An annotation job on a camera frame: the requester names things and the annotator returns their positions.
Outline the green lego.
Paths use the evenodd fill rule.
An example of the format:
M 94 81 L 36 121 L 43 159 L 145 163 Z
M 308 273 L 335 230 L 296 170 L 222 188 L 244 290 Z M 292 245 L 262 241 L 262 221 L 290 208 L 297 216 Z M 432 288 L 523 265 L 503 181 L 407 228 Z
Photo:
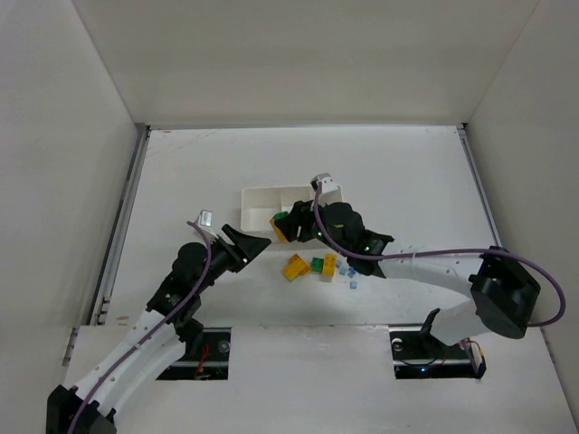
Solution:
M 286 211 L 277 212 L 274 214 L 272 219 L 276 222 L 277 220 L 283 219 L 283 218 L 287 217 L 288 215 L 289 215 L 289 212 L 286 212 Z

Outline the yellow long lego brick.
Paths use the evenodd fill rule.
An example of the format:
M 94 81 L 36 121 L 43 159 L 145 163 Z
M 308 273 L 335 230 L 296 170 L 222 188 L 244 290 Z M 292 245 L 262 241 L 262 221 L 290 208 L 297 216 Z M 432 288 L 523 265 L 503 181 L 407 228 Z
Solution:
M 288 240 L 287 240 L 286 236 L 283 234 L 283 232 L 280 230 L 280 228 L 277 226 L 277 224 L 276 224 L 277 220 L 278 220 L 278 218 L 276 216 L 273 216 L 270 219 L 271 228 L 272 228 L 273 233 L 275 234 L 278 242 L 286 243 Z

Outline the green small lego brick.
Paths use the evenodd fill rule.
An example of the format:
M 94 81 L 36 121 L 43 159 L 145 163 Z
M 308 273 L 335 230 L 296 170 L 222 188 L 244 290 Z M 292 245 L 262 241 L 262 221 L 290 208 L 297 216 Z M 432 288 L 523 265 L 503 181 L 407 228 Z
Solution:
M 310 262 L 310 268 L 312 272 L 322 273 L 324 268 L 324 259 L 319 257 L 313 257 Z

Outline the yellow curved lego brick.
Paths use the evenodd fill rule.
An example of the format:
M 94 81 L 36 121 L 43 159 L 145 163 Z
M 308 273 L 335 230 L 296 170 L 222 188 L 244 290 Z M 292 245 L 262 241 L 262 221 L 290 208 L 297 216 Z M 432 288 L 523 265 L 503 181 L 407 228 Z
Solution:
M 321 279 L 325 282 L 331 282 L 335 276 L 337 255 L 335 253 L 326 253 L 320 272 Z

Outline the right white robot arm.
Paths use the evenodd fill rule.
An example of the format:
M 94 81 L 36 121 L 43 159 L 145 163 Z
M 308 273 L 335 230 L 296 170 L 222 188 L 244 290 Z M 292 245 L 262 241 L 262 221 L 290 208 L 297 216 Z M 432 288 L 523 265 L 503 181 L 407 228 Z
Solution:
M 510 339 L 525 336 L 540 286 L 507 250 L 492 246 L 483 253 L 427 257 L 422 248 L 367 229 L 348 203 L 312 205 L 298 201 L 288 215 L 272 220 L 281 238 L 321 241 L 361 275 L 411 280 L 466 298 L 455 307 L 433 309 L 423 333 L 447 346 L 487 332 Z

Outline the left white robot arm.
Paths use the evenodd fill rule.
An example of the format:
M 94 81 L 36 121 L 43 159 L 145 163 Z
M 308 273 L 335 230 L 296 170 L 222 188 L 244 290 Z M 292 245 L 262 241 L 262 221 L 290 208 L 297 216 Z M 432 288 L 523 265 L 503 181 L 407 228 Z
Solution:
M 201 240 L 179 249 L 169 274 L 125 337 L 72 387 L 59 385 L 51 392 L 46 432 L 116 432 L 122 411 L 146 384 L 199 350 L 204 327 L 194 315 L 202 293 L 222 274 L 242 271 L 271 245 L 267 238 L 228 224 L 221 235 L 191 226 Z

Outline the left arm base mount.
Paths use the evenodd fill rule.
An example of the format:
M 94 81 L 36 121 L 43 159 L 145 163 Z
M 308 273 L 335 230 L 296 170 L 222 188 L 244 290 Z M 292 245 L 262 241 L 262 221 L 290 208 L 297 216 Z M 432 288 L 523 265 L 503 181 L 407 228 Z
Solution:
M 205 327 L 192 319 L 185 328 L 185 355 L 169 365 L 158 381 L 226 381 L 232 343 L 230 327 Z

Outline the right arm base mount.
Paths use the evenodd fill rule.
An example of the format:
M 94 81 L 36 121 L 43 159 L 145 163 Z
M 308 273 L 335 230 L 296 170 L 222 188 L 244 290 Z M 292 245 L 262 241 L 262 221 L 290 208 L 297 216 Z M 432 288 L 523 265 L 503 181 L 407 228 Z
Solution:
M 486 358 L 479 343 L 467 338 L 448 346 L 431 336 L 432 322 L 439 311 L 434 309 L 421 328 L 389 329 L 396 380 L 480 380 L 486 373 Z

